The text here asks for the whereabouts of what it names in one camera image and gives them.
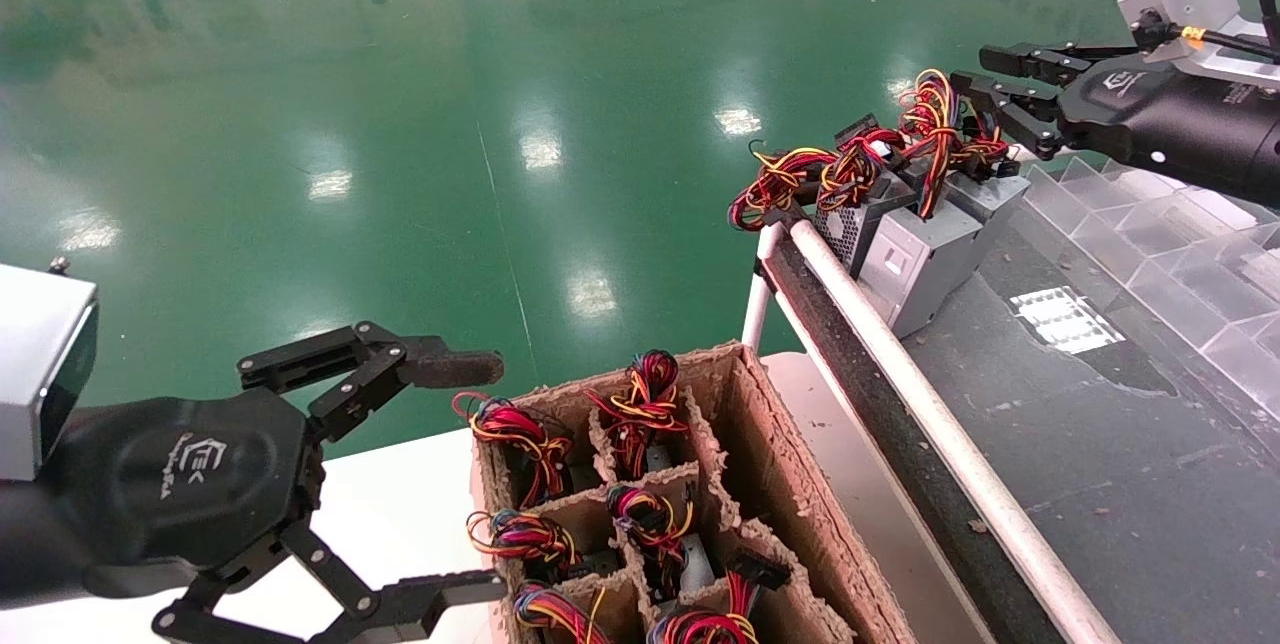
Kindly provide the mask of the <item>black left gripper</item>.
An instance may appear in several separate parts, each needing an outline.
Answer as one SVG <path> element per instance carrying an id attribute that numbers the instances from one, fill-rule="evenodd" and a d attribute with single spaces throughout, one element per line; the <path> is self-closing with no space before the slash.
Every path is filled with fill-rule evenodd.
<path id="1" fill-rule="evenodd" d="M 425 641 L 449 608 L 506 597 L 506 580 L 489 568 L 370 589 L 298 524 L 319 504 L 319 442 L 339 442 L 408 385 L 460 390 L 504 371 L 495 351 L 357 321 L 250 353 L 238 365 L 250 392 L 76 414 L 45 467 L 45 595 L 129 599 L 189 585 L 152 621 L 165 641 L 296 643 L 214 612 L 288 553 L 342 608 L 311 643 Z M 279 397 L 325 382 L 308 419 Z"/>

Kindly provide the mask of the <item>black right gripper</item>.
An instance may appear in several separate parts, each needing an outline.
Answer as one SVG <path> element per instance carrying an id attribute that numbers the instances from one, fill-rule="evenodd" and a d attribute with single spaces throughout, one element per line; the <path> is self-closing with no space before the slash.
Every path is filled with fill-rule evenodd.
<path id="1" fill-rule="evenodd" d="M 1213 92 L 1211 79 L 1188 76 L 1171 65 L 1098 64 L 1135 52 L 1140 50 L 1133 44 L 979 47 L 978 61 L 984 70 L 1064 87 L 1057 99 L 968 70 L 955 70 L 950 82 L 979 117 L 997 125 L 1004 140 L 1042 161 L 1066 147 L 1065 134 L 1075 149 L 1156 173 L 1192 173 L 1210 166 L 1215 151 L 1204 119 L 1213 108 L 1206 99 Z"/>

